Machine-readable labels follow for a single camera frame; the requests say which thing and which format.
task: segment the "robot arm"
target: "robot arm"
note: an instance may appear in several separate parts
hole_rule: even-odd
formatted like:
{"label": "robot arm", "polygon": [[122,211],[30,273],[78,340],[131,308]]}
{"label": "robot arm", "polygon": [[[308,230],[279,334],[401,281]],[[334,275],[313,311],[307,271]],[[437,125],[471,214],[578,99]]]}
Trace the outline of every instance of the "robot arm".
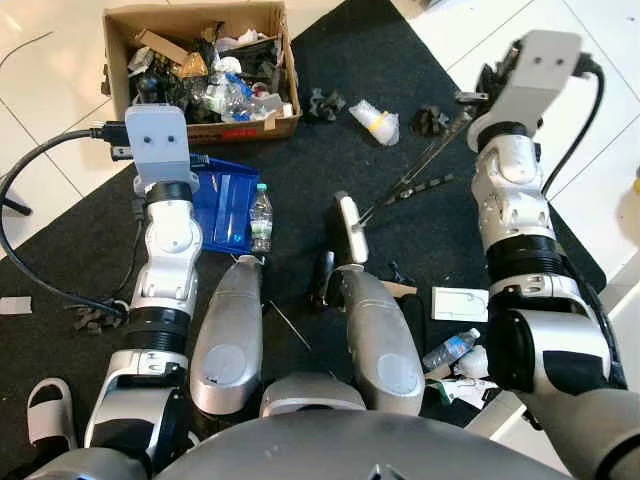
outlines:
{"label": "robot arm", "polygon": [[472,192],[491,280],[489,372],[578,478],[635,478],[640,396],[625,389],[606,318],[556,241],[531,139],[582,59],[578,36],[533,31],[478,85],[489,98],[467,143],[479,153]]}
{"label": "robot arm", "polygon": [[126,125],[139,174],[134,190],[144,196],[150,218],[149,259],[131,301],[127,348],[111,357],[85,447],[124,453],[153,473],[186,446],[185,350],[202,246],[191,198],[199,185],[190,172],[186,124],[178,108],[132,107]]}

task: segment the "cardboard box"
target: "cardboard box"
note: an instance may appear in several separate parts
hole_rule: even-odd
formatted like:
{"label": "cardboard box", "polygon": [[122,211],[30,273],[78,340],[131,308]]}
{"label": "cardboard box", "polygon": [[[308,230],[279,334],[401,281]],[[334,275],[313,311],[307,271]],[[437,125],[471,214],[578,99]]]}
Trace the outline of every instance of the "cardboard box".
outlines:
{"label": "cardboard box", "polygon": [[283,138],[293,135],[301,116],[297,75],[282,1],[193,5],[134,5],[108,9],[103,14],[104,38],[111,97],[116,117],[124,120],[131,101],[127,64],[141,44],[136,35],[148,29],[178,45],[188,46],[200,32],[224,21],[221,36],[238,37],[248,28],[266,35],[283,36],[284,66],[290,79],[293,116],[258,122],[203,123],[189,125],[189,143],[210,144]]}

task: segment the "red label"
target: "red label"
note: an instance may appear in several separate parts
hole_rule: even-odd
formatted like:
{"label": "red label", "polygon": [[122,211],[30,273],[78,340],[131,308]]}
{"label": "red label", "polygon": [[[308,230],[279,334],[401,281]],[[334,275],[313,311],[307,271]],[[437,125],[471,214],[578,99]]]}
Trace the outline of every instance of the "red label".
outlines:
{"label": "red label", "polygon": [[222,133],[222,138],[241,138],[241,137],[255,137],[258,130],[255,128],[235,128],[233,130],[225,130]]}

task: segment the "black mat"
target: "black mat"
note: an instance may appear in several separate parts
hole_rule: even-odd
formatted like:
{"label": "black mat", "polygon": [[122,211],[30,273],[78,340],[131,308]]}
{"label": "black mat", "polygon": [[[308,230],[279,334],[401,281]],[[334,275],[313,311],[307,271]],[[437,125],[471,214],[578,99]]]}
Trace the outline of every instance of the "black mat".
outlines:
{"label": "black mat", "polygon": [[[303,96],[312,87],[336,88],[349,104],[366,98],[399,113],[400,143],[379,146],[345,111],[336,123],[302,120],[288,140],[221,146],[209,153],[260,169],[269,184],[275,226],[263,298],[273,299],[315,350],[311,357],[282,319],[267,313],[265,379],[328,366],[349,381],[352,368],[344,317],[312,315],[305,305],[314,258],[324,246],[322,213],[337,190],[349,191],[364,208],[395,180],[425,147],[423,139],[409,133],[407,122],[425,103],[439,104],[452,114],[455,86],[387,1],[349,0],[293,44]],[[368,270],[386,278],[387,263],[397,260],[418,281],[427,311],[432,285],[488,286],[469,190],[473,164],[473,155],[459,139],[428,171],[430,176],[452,172],[458,178],[455,183],[388,208],[367,230]],[[135,232],[129,213],[132,176],[129,168],[107,182],[26,242],[21,256],[43,277],[69,290],[93,296],[109,292],[126,269]],[[571,258],[601,289],[605,279],[595,262],[557,216],[555,225]],[[207,252],[198,262],[201,288],[191,346],[209,297],[230,264],[229,256]],[[0,292],[32,295],[34,310],[29,316],[0,317],[0,464],[8,468],[31,454],[25,401],[33,385],[46,376],[65,378],[72,387],[82,432],[121,336],[119,331],[100,337],[74,333],[73,318],[63,303],[35,287],[6,260],[0,262]],[[427,322],[423,348],[431,349],[465,328],[459,323]],[[320,357],[324,364],[317,360]],[[473,407],[444,408],[429,397],[423,413],[464,425],[476,412]]]}

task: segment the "blue plastic container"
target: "blue plastic container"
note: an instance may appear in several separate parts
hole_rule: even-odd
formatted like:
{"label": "blue plastic container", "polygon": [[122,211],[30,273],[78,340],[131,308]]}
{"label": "blue plastic container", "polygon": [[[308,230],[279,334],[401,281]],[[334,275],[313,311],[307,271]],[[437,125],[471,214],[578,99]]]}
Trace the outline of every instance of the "blue plastic container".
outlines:
{"label": "blue plastic container", "polygon": [[260,183],[258,171],[201,154],[192,154],[191,161],[192,166],[198,165],[194,169],[200,178],[193,205],[202,228],[202,248],[239,255],[250,253],[249,210]]}

